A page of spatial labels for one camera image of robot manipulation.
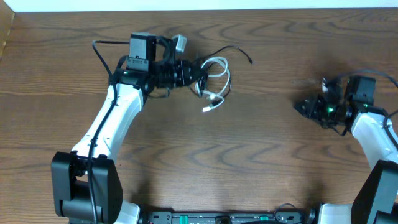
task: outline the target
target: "wooden table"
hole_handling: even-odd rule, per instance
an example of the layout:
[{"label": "wooden table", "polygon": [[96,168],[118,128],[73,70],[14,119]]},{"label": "wooden table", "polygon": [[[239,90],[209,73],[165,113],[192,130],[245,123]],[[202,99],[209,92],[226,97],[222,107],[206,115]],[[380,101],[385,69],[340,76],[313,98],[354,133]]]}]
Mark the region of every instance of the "wooden table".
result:
[{"label": "wooden table", "polygon": [[[397,9],[17,14],[0,62],[0,223],[67,222],[53,209],[50,163],[103,104],[108,78],[91,41],[138,31],[186,35],[190,59],[236,44],[255,64],[220,54],[234,85],[210,113],[186,88],[148,100],[116,164],[125,199],[177,211],[351,203],[370,171],[360,145],[292,105],[321,77],[373,68],[398,78],[397,29]],[[111,67],[128,50],[100,47]],[[376,105],[392,111],[397,92],[379,78]]]}]

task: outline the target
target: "white wall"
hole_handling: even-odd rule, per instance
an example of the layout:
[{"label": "white wall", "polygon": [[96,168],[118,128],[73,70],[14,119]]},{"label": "white wall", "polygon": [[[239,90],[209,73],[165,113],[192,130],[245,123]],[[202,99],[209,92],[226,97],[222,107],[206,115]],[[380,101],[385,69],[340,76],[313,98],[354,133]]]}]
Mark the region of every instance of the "white wall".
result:
[{"label": "white wall", "polygon": [[14,12],[398,7],[398,0],[4,0]]}]

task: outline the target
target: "white cable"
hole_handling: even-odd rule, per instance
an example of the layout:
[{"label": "white cable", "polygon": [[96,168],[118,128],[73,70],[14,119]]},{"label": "white cable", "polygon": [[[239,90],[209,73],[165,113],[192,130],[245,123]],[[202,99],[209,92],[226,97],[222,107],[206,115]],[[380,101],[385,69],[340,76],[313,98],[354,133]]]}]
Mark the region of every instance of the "white cable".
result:
[{"label": "white cable", "polygon": [[211,75],[208,76],[209,78],[222,77],[226,73],[227,76],[228,76],[228,79],[227,79],[227,81],[225,83],[224,88],[221,91],[219,91],[218,93],[214,93],[214,92],[209,91],[209,90],[203,90],[201,92],[200,88],[199,88],[199,84],[196,83],[195,89],[196,89],[196,91],[198,92],[199,95],[201,95],[201,94],[208,95],[208,97],[207,97],[208,100],[214,100],[215,98],[221,99],[221,101],[218,104],[216,104],[216,105],[212,105],[210,103],[207,107],[204,107],[202,109],[202,112],[207,112],[207,111],[210,111],[212,109],[215,109],[215,108],[219,107],[221,104],[224,103],[223,93],[224,93],[225,89],[228,87],[229,79],[231,78],[231,73],[229,72],[229,69],[228,69],[228,61],[225,58],[223,58],[223,57],[212,57],[212,58],[209,58],[208,60],[203,62],[203,64],[201,65],[201,68],[205,67],[205,65],[210,63],[210,62],[214,62],[214,63],[219,64],[221,67],[224,68],[224,71],[222,73],[220,73],[220,74],[211,74]]}]

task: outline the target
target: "cable tip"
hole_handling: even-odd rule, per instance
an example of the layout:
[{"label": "cable tip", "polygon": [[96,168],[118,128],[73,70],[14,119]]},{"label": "cable tip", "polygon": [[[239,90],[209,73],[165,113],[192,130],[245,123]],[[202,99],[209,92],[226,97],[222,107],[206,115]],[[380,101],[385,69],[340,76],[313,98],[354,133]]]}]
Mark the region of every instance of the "cable tip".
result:
[{"label": "cable tip", "polygon": [[201,111],[202,112],[208,112],[210,110],[211,110],[211,107],[207,106],[207,107],[204,107]]}]

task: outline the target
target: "green component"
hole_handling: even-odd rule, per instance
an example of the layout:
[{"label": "green component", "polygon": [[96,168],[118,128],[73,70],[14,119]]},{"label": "green component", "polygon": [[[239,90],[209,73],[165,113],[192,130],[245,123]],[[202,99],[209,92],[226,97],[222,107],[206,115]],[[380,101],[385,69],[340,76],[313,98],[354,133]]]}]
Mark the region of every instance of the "green component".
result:
[{"label": "green component", "polygon": [[188,224],[188,215],[180,216],[180,224]]}]

